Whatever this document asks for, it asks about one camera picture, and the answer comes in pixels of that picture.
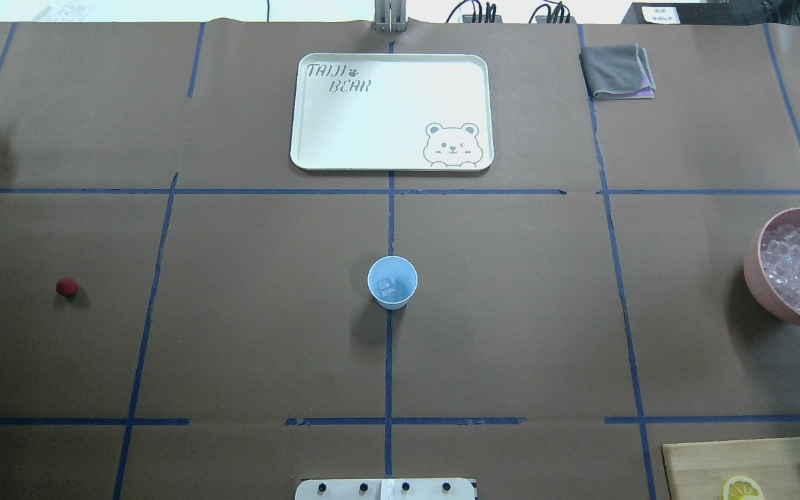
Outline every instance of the bear face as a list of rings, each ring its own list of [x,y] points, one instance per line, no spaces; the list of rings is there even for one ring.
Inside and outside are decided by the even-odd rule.
[[[434,123],[425,127],[425,133],[428,133],[428,145],[424,154],[431,167],[476,168],[476,163],[483,158],[475,124],[455,128]]]

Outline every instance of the folded cloth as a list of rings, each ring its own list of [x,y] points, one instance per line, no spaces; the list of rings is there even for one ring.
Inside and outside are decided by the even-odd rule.
[[[653,98],[656,83],[644,47],[638,44],[582,47],[578,59],[594,98]]]

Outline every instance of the cutting board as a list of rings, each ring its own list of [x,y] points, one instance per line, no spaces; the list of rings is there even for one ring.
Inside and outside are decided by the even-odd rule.
[[[662,446],[672,500],[715,500],[731,476],[749,476],[766,500],[800,500],[800,437]]]

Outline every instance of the red ball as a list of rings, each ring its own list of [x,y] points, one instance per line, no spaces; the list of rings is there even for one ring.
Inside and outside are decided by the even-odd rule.
[[[79,285],[72,278],[58,279],[57,291],[64,297],[73,297],[79,291]]]

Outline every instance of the lemon half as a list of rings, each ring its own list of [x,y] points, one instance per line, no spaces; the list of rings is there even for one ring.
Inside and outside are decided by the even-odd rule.
[[[765,500],[765,492],[752,478],[733,476],[721,486],[721,500]]]

